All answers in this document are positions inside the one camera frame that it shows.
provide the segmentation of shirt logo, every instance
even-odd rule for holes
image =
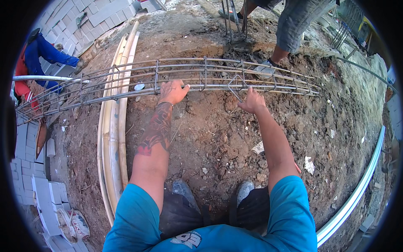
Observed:
[[[202,241],[201,235],[195,231],[183,233],[181,235],[175,236],[171,240],[171,242],[174,244],[184,244],[188,246],[190,249],[192,249],[193,246],[197,248],[201,241]]]

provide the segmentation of blue t-shirt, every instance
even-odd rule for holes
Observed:
[[[239,227],[213,225],[160,240],[160,212],[140,187],[128,184],[103,251],[317,251],[315,222],[302,180],[288,176],[270,195],[267,235]]]

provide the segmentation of bamboo pole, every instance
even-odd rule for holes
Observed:
[[[127,59],[130,53],[131,46],[133,44],[134,36],[136,33],[136,30],[139,26],[139,22],[137,21],[130,34],[129,37],[127,38],[127,43],[125,46],[125,49],[123,50],[121,59],[120,59],[120,65],[126,64]],[[125,67],[120,67],[119,71],[125,70]],[[124,76],[124,73],[119,73],[117,79],[121,78]],[[118,86],[122,85],[123,80],[121,81],[115,81],[112,83],[113,87],[116,87],[112,90],[112,95],[118,94]],[[110,162],[111,162],[111,169],[112,169],[112,177],[113,177],[113,186],[114,186],[114,193],[116,195],[116,199],[119,202],[120,196],[123,193],[123,184],[122,184],[122,175],[121,175],[121,169],[120,169],[120,163],[119,163],[119,127],[118,127],[118,121],[119,121],[119,103],[120,100],[113,100],[111,103],[111,114],[110,114],[110,134],[109,134],[109,148],[110,148]]]
[[[134,37],[133,44],[130,49],[129,57],[127,59],[127,63],[133,63],[134,56],[136,53],[137,41],[139,40],[140,32],[136,32],[136,36]],[[126,70],[132,68],[132,65],[126,66]],[[124,77],[130,76],[131,71],[125,72]],[[120,93],[127,93],[129,91],[128,84],[130,83],[130,79],[123,80],[123,86],[120,90]],[[122,98],[119,100],[119,163],[120,163],[120,174],[122,176],[122,184],[123,190],[126,188],[129,183],[129,178],[127,176],[127,161],[126,161],[126,109],[127,109],[127,98]]]
[[[113,66],[116,63],[116,59],[118,57],[119,54],[119,49],[121,47],[121,45],[123,44],[123,42],[125,41],[125,36],[122,37],[122,39],[120,40],[120,43],[118,45],[118,48],[116,50],[115,56],[113,57],[112,60],[112,64],[111,66]],[[109,75],[107,77],[107,80],[110,81],[111,76]],[[104,97],[107,95],[107,90],[104,90]],[[105,205],[105,210],[106,210],[106,215],[108,216],[108,220],[111,226],[113,226],[113,222],[114,222],[114,214],[109,202],[109,197],[108,197],[108,192],[106,189],[106,183],[105,183],[105,174],[104,174],[104,166],[103,166],[103,159],[102,159],[102,130],[103,130],[103,121],[104,121],[104,111],[105,111],[105,102],[102,102],[101,104],[101,111],[100,111],[100,119],[98,122],[98,144],[97,144],[97,161],[98,161],[98,177],[100,180],[100,187],[101,187],[101,193],[102,193],[102,199],[104,201],[104,205]]]
[[[122,58],[123,50],[127,44],[127,40],[124,39],[122,45],[119,48],[119,54],[116,58],[116,63],[120,62]],[[118,78],[118,74],[113,75],[114,79]],[[111,95],[111,90],[107,90],[106,96]],[[112,176],[112,167],[111,167],[111,156],[110,156],[110,147],[109,147],[109,138],[110,138],[110,114],[112,110],[112,100],[109,100],[105,103],[104,109],[104,121],[102,125],[102,161],[104,165],[104,174],[105,174],[105,183],[106,189],[108,192],[108,197],[110,201],[110,205],[112,207],[113,214],[116,211],[116,206],[118,204],[118,200],[116,198],[113,176]]]

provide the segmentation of hand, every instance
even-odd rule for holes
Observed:
[[[180,79],[163,82],[161,84],[161,97],[159,102],[171,102],[174,105],[180,102],[190,89],[189,84],[183,88],[182,85],[183,81]]]
[[[263,96],[258,94],[256,89],[251,87],[248,88],[248,94],[246,95],[245,102],[238,102],[238,107],[249,112],[251,114],[256,114],[261,109],[266,109],[266,103],[264,102]]]

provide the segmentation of gray shorts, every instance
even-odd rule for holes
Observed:
[[[259,7],[272,10],[283,0],[250,0]],[[301,44],[301,35],[309,24],[322,16],[326,7],[335,0],[285,0],[285,7],[278,19],[277,46],[295,53]]]

